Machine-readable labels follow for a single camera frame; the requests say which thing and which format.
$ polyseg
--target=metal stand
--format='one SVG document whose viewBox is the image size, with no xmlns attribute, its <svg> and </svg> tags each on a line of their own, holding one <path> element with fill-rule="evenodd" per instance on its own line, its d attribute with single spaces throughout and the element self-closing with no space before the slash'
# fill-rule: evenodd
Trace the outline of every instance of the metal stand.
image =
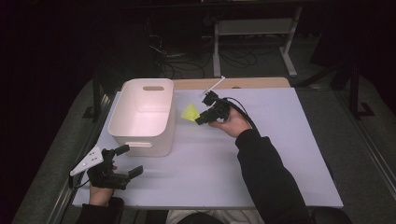
<svg viewBox="0 0 396 224">
<path fill-rule="evenodd" d="M 289 57 L 291 41 L 300 19 L 302 7 L 297 7 L 293 18 L 219 21 L 215 25 L 215 49 L 213 53 L 214 77 L 221 77 L 219 62 L 219 36 L 220 35 L 273 35 L 287 34 L 287 41 L 280 47 L 280 53 L 291 77 L 296 77 L 297 72 Z"/>
<path fill-rule="evenodd" d="M 373 116 L 374 112 L 367 105 L 367 103 L 361 103 L 363 111 L 359 111 L 359 73 L 356 71 L 356 65 L 352 65 L 352 74 L 350 78 L 350 95 L 349 95 L 349 110 L 355 117 L 355 119 L 361 119 L 361 116 Z"/>
</svg>

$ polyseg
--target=dark background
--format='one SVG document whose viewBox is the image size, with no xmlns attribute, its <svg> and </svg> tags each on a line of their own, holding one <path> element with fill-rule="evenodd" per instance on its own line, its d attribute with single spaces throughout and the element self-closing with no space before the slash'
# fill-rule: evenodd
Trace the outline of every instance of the dark background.
<svg viewBox="0 0 396 224">
<path fill-rule="evenodd" d="M 178 43 L 187 49 L 201 35 L 211 35 L 215 19 L 256 17 L 265 10 L 217 9 L 208 15 L 197 10 L 84 11 L 64 0 L 0 4 L 2 223 L 13 218 L 70 105 L 94 75 L 110 93 L 125 80 L 157 77 L 161 69 L 155 63 L 158 55 L 149 49 L 150 32 L 161 35 L 164 44 Z M 347 55 L 396 114 L 396 69 L 390 55 L 396 51 L 394 11 L 388 1 L 305 7 L 297 33 L 323 34 L 312 62 L 330 66 Z"/>
</svg>

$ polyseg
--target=yellow object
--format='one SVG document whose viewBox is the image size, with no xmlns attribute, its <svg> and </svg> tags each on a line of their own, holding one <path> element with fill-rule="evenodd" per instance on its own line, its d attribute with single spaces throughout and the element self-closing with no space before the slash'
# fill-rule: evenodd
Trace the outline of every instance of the yellow object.
<svg viewBox="0 0 396 224">
<path fill-rule="evenodd" d="M 199 112 L 194 104 L 189 104 L 186 108 L 184 108 L 183 112 L 181 113 L 181 117 L 183 119 L 195 121 L 199 118 Z"/>
</svg>

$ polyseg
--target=white table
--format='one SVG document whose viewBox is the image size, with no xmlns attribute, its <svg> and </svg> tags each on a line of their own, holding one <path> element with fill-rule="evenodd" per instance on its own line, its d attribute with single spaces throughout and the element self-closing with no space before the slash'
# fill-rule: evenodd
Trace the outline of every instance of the white table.
<svg viewBox="0 0 396 224">
<path fill-rule="evenodd" d="M 271 138 L 282 161 L 295 177 L 308 206 L 342 207 L 304 111 L 293 88 L 215 90 L 219 97 L 240 101 L 261 135 Z M 144 166 L 144 173 L 132 179 L 126 190 L 116 190 L 127 206 L 142 209 L 253 209 L 242 179 L 238 149 L 234 140 L 220 130 L 180 118 L 181 111 L 194 103 L 206 110 L 202 90 L 175 90 L 177 127 L 171 153 L 163 158 L 115 157 L 126 173 Z M 108 133 L 111 108 L 97 145 L 118 147 Z M 89 200 L 88 185 L 78 190 L 73 205 Z"/>
</svg>

